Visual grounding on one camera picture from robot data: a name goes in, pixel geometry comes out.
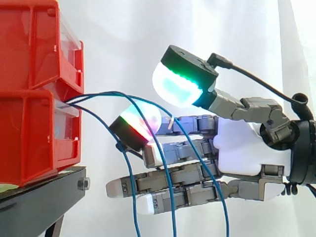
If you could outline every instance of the white backdrop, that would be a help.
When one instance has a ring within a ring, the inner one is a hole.
[[[181,111],[160,99],[153,89],[152,72],[168,45],[175,44],[205,59],[211,52],[222,54],[289,95],[297,91],[311,95],[311,75],[307,74],[287,0],[279,4],[275,0],[59,2],[63,15],[85,45],[85,92],[120,90],[154,100],[176,116],[205,113],[197,108]],[[218,71],[217,87],[233,96],[275,98],[235,72]],[[97,98],[84,105],[110,124],[129,104],[119,98]],[[293,116],[288,107],[285,109]],[[81,165],[87,166],[91,188],[66,214],[61,236],[136,236],[132,199],[109,199],[105,191],[107,182],[128,175],[114,140],[86,114],[82,136]],[[134,157],[130,160],[134,173],[146,172],[141,161]],[[309,201],[315,206],[304,190],[300,197],[277,197],[269,202],[229,199],[231,237],[315,236],[315,228],[303,230],[309,223],[303,217],[312,217]],[[225,236],[221,203],[178,210],[176,217],[179,237]],[[138,219],[143,237],[172,236],[170,213]]]

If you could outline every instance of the blue wire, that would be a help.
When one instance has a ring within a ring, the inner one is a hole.
[[[138,227],[138,222],[137,222],[137,210],[136,210],[136,191],[135,191],[135,179],[133,176],[133,171],[132,171],[132,166],[130,165],[130,162],[128,160],[126,151],[123,148],[123,145],[121,143],[121,141],[116,137],[116,135],[110,130],[109,126],[99,117],[97,116],[94,112],[79,106],[79,105],[72,105],[78,109],[81,109],[89,114],[91,114],[92,116],[94,116],[97,120],[99,120],[103,126],[109,131],[109,133],[114,137],[114,139],[116,140],[116,142],[118,143],[118,146],[121,150],[121,152],[123,153],[123,156],[125,158],[127,167],[128,167],[128,172],[129,172],[129,178],[130,178],[130,183],[131,183],[131,187],[132,187],[132,196],[133,196],[133,216],[134,216],[134,225],[135,225],[135,229],[136,229],[136,233],[137,233],[137,237],[141,237],[140,231],[139,231],[139,227]]]
[[[136,108],[136,110],[138,111],[139,115],[142,117],[145,125],[147,126],[148,130],[150,131],[156,145],[157,145],[157,148],[158,148],[158,151],[159,151],[159,154],[161,156],[161,159],[162,159],[162,163],[163,163],[163,167],[164,167],[164,171],[165,171],[165,174],[166,174],[166,177],[167,177],[167,182],[168,182],[168,188],[169,188],[169,192],[170,192],[170,202],[171,202],[171,218],[172,218],[172,228],[173,228],[173,237],[177,237],[177,226],[176,226],[176,215],[175,215],[175,203],[174,203],[174,191],[173,191],[173,184],[172,184],[172,181],[171,181],[171,177],[170,177],[170,173],[169,173],[169,169],[168,169],[168,166],[167,166],[167,162],[165,160],[165,157],[164,157],[164,153],[159,145],[159,141],[155,135],[155,133],[153,132],[151,126],[148,124],[147,122],[147,119],[145,118],[144,114],[142,113],[142,111],[140,110],[140,108],[138,107],[138,105],[135,103],[135,101],[133,101],[131,99],[130,96],[122,93],[122,92],[119,92],[119,91],[115,91],[115,92],[112,92],[111,94],[108,94],[109,95],[119,95],[119,96],[122,96],[122,97],[125,97],[127,100],[129,100],[133,105],[134,107]],[[69,105],[74,105],[76,103],[79,103],[79,102],[73,102],[73,103],[69,103]]]
[[[70,100],[73,100],[73,99],[77,99],[77,98],[81,98],[81,97],[85,97],[83,99],[80,99],[78,101],[76,101],[75,103],[80,103],[80,102],[83,102],[85,100],[88,100],[90,98],[93,98],[95,96],[120,96],[121,92],[117,92],[117,91],[109,91],[109,92],[101,92],[101,93],[95,93],[95,94],[86,94],[86,95],[80,95],[80,96],[76,96]],[[157,108],[161,109],[162,111],[164,111],[168,116],[172,117],[173,118],[173,115],[168,111],[166,110],[164,107],[158,105],[157,103],[153,102],[153,101],[150,101],[150,100],[146,100],[146,99],[143,99],[143,98],[140,98],[140,97],[137,97],[137,96],[129,96],[130,98],[132,99],[136,99],[136,100],[140,100],[140,101],[144,101],[148,104],[152,104],[152,105],[155,105]],[[205,164],[205,162],[203,161],[203,159],[201,158],[201,156],[199,155],[197,149],[195,148],[192,140],[190,139],[189,135],[187,134],[187,132],[185,131],[185,129],[183,128],[183,126],[181,125],[181,123],[179,122],[178,119],[175,118],[175,122],[178,124],[178,126],[180,127],[180,129],[182,130],[182,132],[184,133],[184,135],[186,136],[186,138],[188,139],[190,145],[192,146],[197,158],[199,159],[199,161],[201,162],[203,168],[206,170],[207,174],[210,176],[211,180],[213,181],[214,185],[215,185],[215,188],[217,189],[218,191],[218,194],[221,198],[221,202],[223,204],[223,209],[224,209],[224,214],[225,214],[225,221],[226,221],[226,237],[229,237],[230,235],[230,227],[229,227],[229,217],[228,217],[228,211],[227,211],[227,206],[226,206],[226,202],[225,202],[225,199],[224,199],[224,195],[223,195],[223,192],[220,188],[220,185],[218,184],[217,180],[215,179],[214,175],[212,174],[212,172],[209,170],[209,168],[207,167],[207,165]]]

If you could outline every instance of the black connector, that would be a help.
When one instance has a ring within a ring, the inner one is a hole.
[[[207,63],[213,68],[219,66],[221,68],[231,69],[233,66],[233,63],[231,61],[216,53],[211,54],[211,56],[207,60]]]

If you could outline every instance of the black shelf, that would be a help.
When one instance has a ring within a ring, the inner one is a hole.
[[[51,179],[0,194],[0,237],[37,237],[51,229],[84,197],[80,186],[85,177],[85,167],[73,166]]]

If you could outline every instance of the red storage bin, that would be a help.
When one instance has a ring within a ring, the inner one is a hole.
[[[56,0],[0,0],[0,184],[24,186],[80,162],[83,43]]]
[[[0,0],[0,89],[83,93],[83,44],[55,0]]]
[[[24,186],[78,163],[80,120],[49,91],[0,91],[0,183]]]

